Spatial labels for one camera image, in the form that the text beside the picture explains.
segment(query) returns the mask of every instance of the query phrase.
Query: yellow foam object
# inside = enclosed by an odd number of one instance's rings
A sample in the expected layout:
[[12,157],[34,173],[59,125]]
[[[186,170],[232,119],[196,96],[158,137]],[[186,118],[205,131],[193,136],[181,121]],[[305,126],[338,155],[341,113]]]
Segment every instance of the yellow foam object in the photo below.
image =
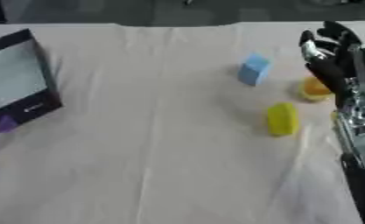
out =
[[274,136],[291,135],[298,131],[298,111],[290,102],[280,102],[268,108],[268,130]]
[[320,102],[331,96],[332,92],[316,77],[305,78],[298,87],[300,95],[311,102]]

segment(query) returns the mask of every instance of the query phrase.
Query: white fabric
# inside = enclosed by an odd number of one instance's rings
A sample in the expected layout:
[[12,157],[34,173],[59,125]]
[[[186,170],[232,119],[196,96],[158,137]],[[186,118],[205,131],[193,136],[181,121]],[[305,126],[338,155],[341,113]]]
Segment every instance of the white fabric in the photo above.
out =
[[[365,22],[349,24],[365,40]],[[333,102],[295,95],[298,38],[318,23],[201,28],[30,27],[65,104],[0,136],[0,224],[355,224]],[[247,87],[247,56],[271,62]],[[300,132],[269,136],[293,102]]]

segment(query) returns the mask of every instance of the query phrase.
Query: blue cube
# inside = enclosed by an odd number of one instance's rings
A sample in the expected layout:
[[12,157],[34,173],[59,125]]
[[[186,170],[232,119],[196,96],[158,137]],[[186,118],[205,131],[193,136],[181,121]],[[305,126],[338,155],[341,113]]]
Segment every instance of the blue cube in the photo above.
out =
[[239,81],[255,87],[268,75],[270,62],[259,54],[252,53],[239,71]]

